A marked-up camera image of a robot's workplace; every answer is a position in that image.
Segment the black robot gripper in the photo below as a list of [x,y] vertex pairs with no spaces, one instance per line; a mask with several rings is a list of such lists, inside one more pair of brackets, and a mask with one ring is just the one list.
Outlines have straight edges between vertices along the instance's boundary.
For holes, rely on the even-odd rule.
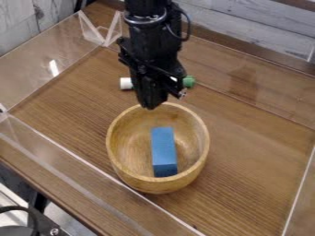
[[182,36],[182,17],[190,18],[181,8],[146,16],[125,12],[130,36],[118,39],[119,60],[130,67],[138,102],[149,110],[167,101],[167,93],[182,97],[186,70],[178,53],[192,35],[188,29]]

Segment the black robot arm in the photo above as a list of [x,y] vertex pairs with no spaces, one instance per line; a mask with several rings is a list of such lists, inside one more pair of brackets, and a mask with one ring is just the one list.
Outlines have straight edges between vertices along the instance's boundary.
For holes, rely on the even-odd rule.
[[188,72],[178,55],[192,27],[182,36],[182,17],[190,18],[173,0],[125,0],[130,36],[118,39],[118,58],[130,68],[138,102],[149,110],[161,106],[169,95],[185,96]]

